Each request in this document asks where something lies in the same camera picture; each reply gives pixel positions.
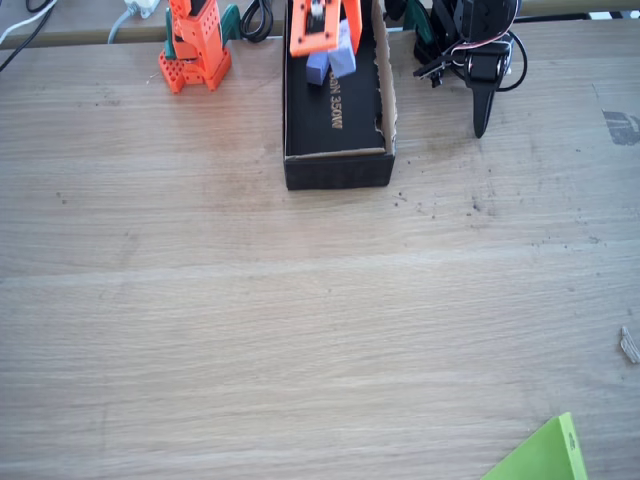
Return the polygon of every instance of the wood chip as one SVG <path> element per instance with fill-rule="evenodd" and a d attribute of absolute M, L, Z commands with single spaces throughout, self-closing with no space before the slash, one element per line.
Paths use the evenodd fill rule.
<path fill-rule="evenodd" d="M 631 334 L 627 327 L 622 327 L 622 340 L 620 341 L 620 346 L 622 347 L 622 351 L 629 357 L 632 363 L 640 363 L 640 351 L 638 351 L 638 347 L 636 347 L 633 338 L 631 338 Z"/>

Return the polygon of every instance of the orange 3d-printed part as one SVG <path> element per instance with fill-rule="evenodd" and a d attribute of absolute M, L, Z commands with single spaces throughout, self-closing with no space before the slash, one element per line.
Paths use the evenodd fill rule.
<path fill-rule="evenodd" d="M 289 47 L 292 57 L 338 48 L 341 3 L 344 5 L 344 12 L 349 22 L 353 53 L 358 52 L 362 35 L 360 0 L 324 0 L 324 31 L 316 33 L 307 33 L 307 17 L 311 13 L 311 0 L 293 0 Z"/>
<path fill-rule="evenodd" d="M 217 0 L 169 0 L 173 18 L 175 60 L 158 58 L 160 71 L 173 93 L 185 85 L 218 88 L 231 67 L 231 52 L 222 46 Z"/>

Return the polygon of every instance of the green cable clip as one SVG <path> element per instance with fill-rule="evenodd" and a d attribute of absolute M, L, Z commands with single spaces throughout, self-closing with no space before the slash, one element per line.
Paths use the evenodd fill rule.
<path fill-rule="evenodd" d="M 222 32 L 222 46 L 228 40 L 240 40 L 240 10 L 237 5 L 229 5 L 220 20 L 220 31 Z"/>
<path fill-rule="evenodd" d="M 164 42 L 164 56 L 167 60 L 175 60 L 177 57 L 173 48 L 173 17 L 170 8 L 167 8 L 165 13 L 165 22 L 167 24 L 167 39 Z M 237 5 L 229 5 L 224 11 L 220 21 L 220 31 L 223 47 L 228 40 L 240 40 L 240 10 Z"/>
<path fill-rule="evenodd" d="M 175 60 L 176 51 L 173 48 L 173 18 L 171 17 L 171 9 L 169 7 L 167 7 L 164 18 L 167 23 L 167 39 L 164 42 L 164 56 L 167 60 Z"/>

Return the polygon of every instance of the white cable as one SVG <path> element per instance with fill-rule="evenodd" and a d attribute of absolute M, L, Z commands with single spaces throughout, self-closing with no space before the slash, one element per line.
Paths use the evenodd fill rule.
<path fill-rule="evenodd" d="M 29 25 L 31 22 L 35 22 L 36 20 L 38 20 L 40 17 L 42 17 L 43 15 L 45 15 L 49 10 L 51 10 L 53 8 L 53 6 L 58 3 L 58 0 L 53 0 L 49 5 L 47 5 L 47 8 L 45 8 L 44 10 L 42 10 L 41 12 L 38 12 L 37 15 L 34 15 L 31 18 L 27 18 L 25 21 L 20 22 L 20 23 L 16 23 L 15 25 L 11 25 L 9 28 L 7 28 L 4 33 L 2 34 L 2 36 L 0 37 L 0 45 L 2 45 L 2 42 L 4 42 L 4 39 L 7 38 L 7 35 L 9 35 L 9 33 L 13 32 L 16 28 L 20 28 L 20 27 L 24 27 L 25 25 Z"/>
<path fill-rule="evenodd" d="M 522 3 L 522 0 L 518 0 L 516 2 L 516 11 L 513 14 L 513 18 L 511 19 L 511 23 L 509 24 L 509 26 L 507 27 L 507 29 L 504 32 L 502 32 L 501 34 L 499 34 L 496 37 L 490 38 L 489 40 L 485 40 L 483 42 L 463 43 L 462 45 L 458 45 L 457 47 L 454 47 L 453 50 L 451 50 L 451 54 L 453 55 L 456 50 L 469 50 L 471 48 L 482 47 L 484 45 L 488 45 L 491 42 L 495 42 L 496 40 L 499 40 L 500 38 L 504 37 L 507 34 L 507 32 L 509 30 L 511 30 L 511 27 L 513 26 L 513 22 L 516 21 L 516 17 L 518 16 L 518 9 L 520 8 L 521 3 Z"/>

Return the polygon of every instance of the small debris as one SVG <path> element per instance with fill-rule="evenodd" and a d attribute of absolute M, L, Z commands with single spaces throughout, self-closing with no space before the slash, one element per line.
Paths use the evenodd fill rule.
<path fill-rule="evenodd" d="M 638 347 L 636 347 L 633 338 L 631 338 L 631 334 L 627 327 L 622 327 L 622 340 L 620 341 L 620 346 L 622 347 L 622 351 L 629 357 L 631 363 L 640 363 L 640 351 Z"/>
<path fill-rule="evenodd" d="M 149 85 L 149 82 L 150 82 L 153 78 L 157 77 L 158 75 L 160 75 L 160 72 L 156 72 L 156 73 L 154 73 L 153 75 L 151 75 L 151 76 L 149 77 L 149 80 L 147 80 L 147 85 Z"/>

